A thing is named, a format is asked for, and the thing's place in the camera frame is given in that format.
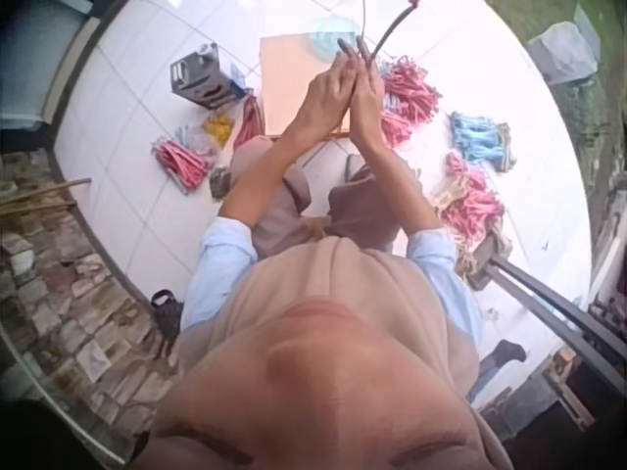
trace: cardboard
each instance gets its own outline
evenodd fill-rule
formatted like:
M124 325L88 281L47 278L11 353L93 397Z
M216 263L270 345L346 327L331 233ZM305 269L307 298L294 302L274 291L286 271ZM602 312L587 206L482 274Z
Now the cardboard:
M314 51L310 35L287 34L261 41L265 134L281 135L300 109L310 82L330 64ZM340 132L348 132L347 113Z

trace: plastic bag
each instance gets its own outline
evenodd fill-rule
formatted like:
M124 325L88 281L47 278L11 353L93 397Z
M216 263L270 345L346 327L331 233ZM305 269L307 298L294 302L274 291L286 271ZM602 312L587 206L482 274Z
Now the plastic bag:
M599 68L595 53L575 23L556 23L527 42L527 52L548 85L592 75Z
M218 164L221 148L216 139L200 126L184 125L179 127L174 133L174 137L178 143L203 158L211 167Z

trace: shirt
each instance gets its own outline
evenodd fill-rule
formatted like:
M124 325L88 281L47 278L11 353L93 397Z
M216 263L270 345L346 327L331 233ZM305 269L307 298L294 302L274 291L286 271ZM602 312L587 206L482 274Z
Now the shirt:
M457 250L447 230L421 230L409 236L407 258L427 278L446 315L478 345L482 317L468 287L455 274ZM257 260L251 229L239 220L216 218L202 242L181 331L219 314L237 282Z

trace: hand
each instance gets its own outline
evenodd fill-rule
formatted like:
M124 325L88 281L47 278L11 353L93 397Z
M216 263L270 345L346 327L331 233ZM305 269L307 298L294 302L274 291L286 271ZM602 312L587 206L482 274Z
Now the hand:
M373 149L385 147L381 130L385 86L375 61L367 66L370 52L361 37L357 38L357 45L361 57L346 42L340 42L342 50L358 61L355 93L351 100L351 140L362 155L367 155Z
M356 57L339 52L331 68L312 80L301 109L285 133L301 142L305 139L312 147L338 128L351 101L357 62Z

